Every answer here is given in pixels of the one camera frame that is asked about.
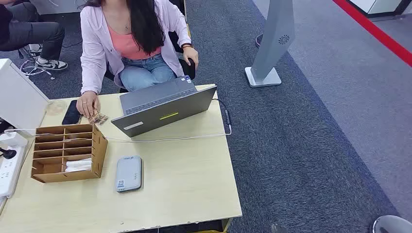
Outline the person's right hand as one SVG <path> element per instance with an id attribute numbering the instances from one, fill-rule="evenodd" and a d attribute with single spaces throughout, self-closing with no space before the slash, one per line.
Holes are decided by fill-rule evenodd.
<path id="1" fill-rule="evenodd" d="M 101 105 L 98 95 L 94 91 L 84 92 L 76 102 L 78 112 L 90 119 L 97 111 L 100 111 Z"/>

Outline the person's left hand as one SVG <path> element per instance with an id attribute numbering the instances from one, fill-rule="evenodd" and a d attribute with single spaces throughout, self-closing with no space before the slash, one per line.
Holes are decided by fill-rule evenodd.
<path id="1" fill-rule="evenodd" d="M 195 69 L 197 70 L 198 64 L 199 64 L 199 57 L 198 57 L 198 52 L 195 50 L 191 45 L 184 45 L 182 47 L 183 49 L 183 58 L 186 61 L 186 63 L 190 66 L 191 65 L 191 60 L 194 62 Z"/>

